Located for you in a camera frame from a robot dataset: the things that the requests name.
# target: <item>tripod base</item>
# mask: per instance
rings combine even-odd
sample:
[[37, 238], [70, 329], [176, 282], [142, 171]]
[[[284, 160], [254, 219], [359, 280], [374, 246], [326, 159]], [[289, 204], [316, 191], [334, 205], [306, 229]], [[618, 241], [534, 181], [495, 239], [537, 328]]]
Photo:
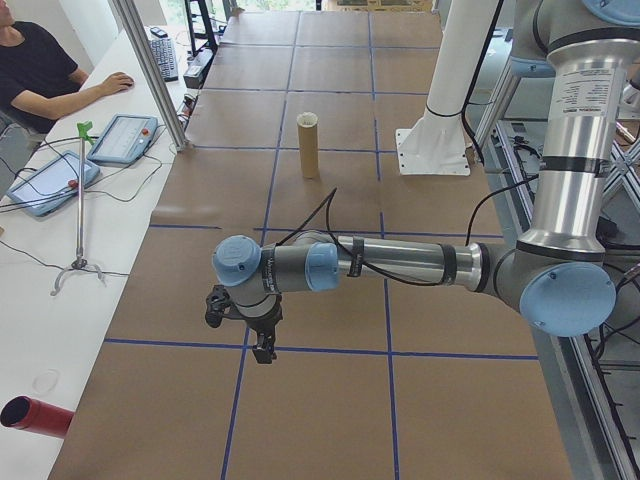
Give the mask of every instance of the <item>tripod base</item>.
[[74, 261], [69, 267], [60, 271], [60, 273], [56, 277], [56, 281], [53, 284], [53, 290], [51, 290], [51, 293], [50, 293], [52, 297], [55, 297], [58, 293], [60, 293], [60, 290], [62, 289], [62, 278], [67, 273], [73, 273], [73, 272], [95, 273], [96, 275], [98, 275], [98, 280], [100, 280], [103, 284], [105, 283], [104, 282], [105, 275], [104, 273], [102, 273], [102, 270], [100, 270], [100, 267], [98, 267], [97, 265], [87, 263], [86, 260], [79, 258], [76, 261]]

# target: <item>robotic arm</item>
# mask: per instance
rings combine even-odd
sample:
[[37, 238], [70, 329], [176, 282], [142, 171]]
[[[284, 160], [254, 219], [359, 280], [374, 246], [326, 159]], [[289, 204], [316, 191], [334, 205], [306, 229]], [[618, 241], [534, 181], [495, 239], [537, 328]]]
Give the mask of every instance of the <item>robotic arm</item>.
[[317, 232], [260, 248], [230, 237], [213, 257], [222, 285], [207, 298], [209, 325], [246, 321], [258, 335], [257, 361], [271, 363], [281, 294], [336, 288], [340, 274], [463, 285], [557, 336], [586, 333], [607, 319], [616, 291], [601, 268], [605, 251], [595, 231], [627, 68], [640, 57], [640, 10], [636, 0], [519, 0], [516, 17], [514, 62], [549, 62], [556, 75], [533, 220], [516, 248]]

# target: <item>label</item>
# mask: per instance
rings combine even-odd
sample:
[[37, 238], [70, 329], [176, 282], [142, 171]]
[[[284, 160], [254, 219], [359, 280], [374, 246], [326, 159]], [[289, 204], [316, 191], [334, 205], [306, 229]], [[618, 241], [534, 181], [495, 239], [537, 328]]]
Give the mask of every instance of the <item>label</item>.
[[262, 250], [262, 286], [265, 292], [280, 293], [276, 283], [276, 249], [264, 248]]
[[614, 68], [592, 68], [556, 77], [549, 120], [563, 117], [604, 117], [617, 104], [610, 105], [615, 80]]

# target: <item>black wrist strap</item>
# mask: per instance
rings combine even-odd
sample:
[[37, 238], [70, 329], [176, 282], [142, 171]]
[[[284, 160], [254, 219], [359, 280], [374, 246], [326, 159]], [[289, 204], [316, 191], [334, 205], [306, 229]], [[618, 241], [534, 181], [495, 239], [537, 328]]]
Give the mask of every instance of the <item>black wrist strap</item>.
[[362, 274], [362, 262], [364, 261], [364, 238], [353, 237], [351, 248], [351, 266], [347, 277], [359, 277]]

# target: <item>white pipe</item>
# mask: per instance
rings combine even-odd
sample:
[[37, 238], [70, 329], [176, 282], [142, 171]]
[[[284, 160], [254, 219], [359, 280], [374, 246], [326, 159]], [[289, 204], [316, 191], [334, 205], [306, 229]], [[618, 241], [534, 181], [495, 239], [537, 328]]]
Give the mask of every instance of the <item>white pipe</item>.
[[[487, 31], [500, 0], [453, 0], [427, 99], [411, 130], [397, 130], [404, 175], [469, 175], [460, 120]], [[440, 117], [429, 111], [451, 115]]]

